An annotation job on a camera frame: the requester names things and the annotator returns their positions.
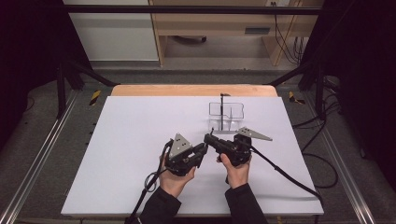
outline transparent box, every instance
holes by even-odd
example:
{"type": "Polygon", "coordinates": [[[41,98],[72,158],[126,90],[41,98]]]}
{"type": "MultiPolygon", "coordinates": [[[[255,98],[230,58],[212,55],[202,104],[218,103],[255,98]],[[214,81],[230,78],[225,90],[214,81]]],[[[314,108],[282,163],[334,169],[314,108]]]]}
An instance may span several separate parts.
{"type": "Polygon", "coordinates": [[[244,119],[244,105],[240,103],[209,103],[208,130],[234,133],[241,127],[244,119]]]}

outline wrist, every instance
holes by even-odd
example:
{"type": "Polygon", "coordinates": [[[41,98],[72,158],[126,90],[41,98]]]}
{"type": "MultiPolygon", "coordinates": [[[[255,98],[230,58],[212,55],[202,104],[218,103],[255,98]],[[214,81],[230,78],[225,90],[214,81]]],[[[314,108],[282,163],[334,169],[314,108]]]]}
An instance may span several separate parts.
{"type": "Polygon", "coordinates": [[[233,178],[230,178],[229,176],[227,178],[228,178],[229,185],[232,189],[236,189],[236,188],[238,188],[242,185],[246,185],[248,183],[248,181],[245,178],[233,179],[233,178]]]}
{"type": "Polygon", "coordinates": [[[238,192],[239,190],[246,189],[246,188],[250,188],[248,183],[245,183],[245,184],[240,185],[238,187],[232,188],[232,190],[235,191],[235,192],[238,192]]]}
{"type": "Polygon", "coordinates": [[[177,198],[178,195],[180,195],[181,191],[183,190],[183,188],[167,188],[164,186],[161,186],[161,188],[163,189],[163,191],[174,196],[175,198],[177,198]]]}

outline white cabinet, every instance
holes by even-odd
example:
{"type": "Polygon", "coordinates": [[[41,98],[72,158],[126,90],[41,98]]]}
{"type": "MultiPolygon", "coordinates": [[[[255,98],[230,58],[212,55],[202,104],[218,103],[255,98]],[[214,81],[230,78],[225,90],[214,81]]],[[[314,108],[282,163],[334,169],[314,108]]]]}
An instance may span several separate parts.
{"type": "MultiPolygon", "coordinates": [[[[64,0],[66,5],[148,5],[147,0],[64,0]]],[[[70,13],[90,61],[158,61],[149,14],[70,13]]]]}

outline floor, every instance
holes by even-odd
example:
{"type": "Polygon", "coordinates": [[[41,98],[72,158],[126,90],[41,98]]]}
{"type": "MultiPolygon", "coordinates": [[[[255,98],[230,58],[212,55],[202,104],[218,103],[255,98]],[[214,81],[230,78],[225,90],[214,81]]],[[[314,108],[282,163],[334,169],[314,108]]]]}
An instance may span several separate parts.
{"type": "MultiPolygon", "coordinates": [[[[270,64],[264,45],[258,37],[208,37],[199,39],[171,38],[163,67],[158,64],[100,64],[96,71],[120,83],[227,83],[264,84],[281,77],[295,64],[283,59],[278,67],[270,64]]],[[[15,223],[80,223],[77,218],[60,214],[68,189],[90,142],[95,124],[100,116],[106,96],[111,88],[89,77],[83,77],[83,91],[67,89],[73,108],[68,111],[65,123],[57,126],[56,85],[48,83],[29,93],[29,109],[0,152],[0,218],[10,218],[15,223]],[[90,105],[93,93],[101,91],[95,105],[90,105]],[[59,132],[52,135],[53,127],[59,132]],[[36,167],[36,175],[30,168],[36,167]],[[14,208],[12,216],[5,211],[14,208]]],[[[315,116],[312,107],[314,91],[299,91],[292,78],[276,88],[284,100],[292,124],[315,116]],[[296,101],[290,100],[290,92],[296,101]]],[[[324,199],[325,214],[318,223],[396,223],[396,194],[381,175],[375,161],[363,159],[342,108],[328,90],[325,95],[328,111],[326,124],[305,153],[318,155],[336,167],[339,181],[329,189],[318,191],[324,199]]],[[[320,129],[322,121],[315,120],[295,134],[301,148],[320,129]]],[[[305,156],[305,162],[316,185],[330,185],[335,175],[328,163],[305,156]]],[[[313,217],[268,217],[270,223],[314,223],[313,217]]],[[[226,223],[226,218],[177,218],[176,223],[226,223]]],[[[116,218],[86,218],[84,223],[122,223],[116,218]]]]}

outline black curtain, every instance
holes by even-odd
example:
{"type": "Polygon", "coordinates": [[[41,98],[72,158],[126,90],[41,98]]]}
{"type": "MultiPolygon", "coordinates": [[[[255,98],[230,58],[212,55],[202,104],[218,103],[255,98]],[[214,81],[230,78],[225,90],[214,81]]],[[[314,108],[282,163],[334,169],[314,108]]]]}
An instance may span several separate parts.
{"type": "MultiPolygon", "coordinates": [[[[73,60],[92,69],[68,13],[39,8],[62,4],[62,0],[2,2],[0,148],[26,109],[28,92],[55,80],[61,62],[73,60]]],[[[68,75],[76,75],[71,77],[78,76],[77,71],[68,72],[68,75]]]]}
{"type": "MultiPolygon", "coordinates": [[[[344,11],[351,0],[328,0],[325,7],[344,11]]],[[[321,55],[325,76],[340,79],[340,101],[362,149],[378,163],[396,190],[396,4],[392,0],[357,0],[334,29],[322,52],[320,42],[339,15],[323,15],[306,46],[303,63],[321,55]]],[[[307,71],[305,85],[315,82],[307,71]]]]}

